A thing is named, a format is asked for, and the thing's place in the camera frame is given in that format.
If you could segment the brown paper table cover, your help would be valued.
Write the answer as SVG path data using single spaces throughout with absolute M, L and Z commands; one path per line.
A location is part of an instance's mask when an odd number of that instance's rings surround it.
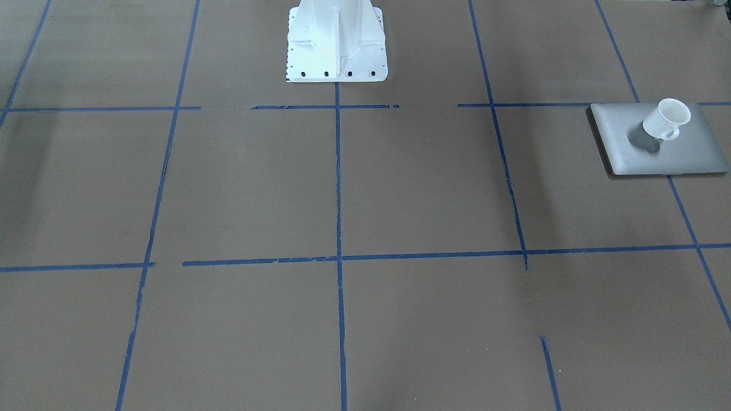
M 3 410 L 728 410 L 729 175 L 610 174 L 701 104 L 710 1 L 378 1 L 384 82 L 285 80 L 295 1 L 2 2 Z

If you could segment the white pedestal column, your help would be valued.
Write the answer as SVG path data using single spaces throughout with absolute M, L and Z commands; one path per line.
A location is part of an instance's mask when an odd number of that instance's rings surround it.
M 287 82 L 387 80 L 384 15 L 371 1 L 301 1 L 287 23 Z

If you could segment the white mug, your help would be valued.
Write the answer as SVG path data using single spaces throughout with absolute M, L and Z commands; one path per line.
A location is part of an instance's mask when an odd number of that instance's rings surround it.
M 680 128 L 692 118 L 689 107 L 674 98 L 658 102 L 655 109 L 642 120 L 642 129 L 656 140 L 671 141 L 680 135 Z

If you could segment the grey closed laptop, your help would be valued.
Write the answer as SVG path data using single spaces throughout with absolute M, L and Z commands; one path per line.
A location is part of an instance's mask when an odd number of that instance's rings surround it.
M 699 104 L 684 102 L 690 122 L 671 141 L 656 140 L 642 129 L 642 120 L 658 102 L 596 102 L 589 106 L 596 133 L 613 175 L 726 174 L 722 153 Z

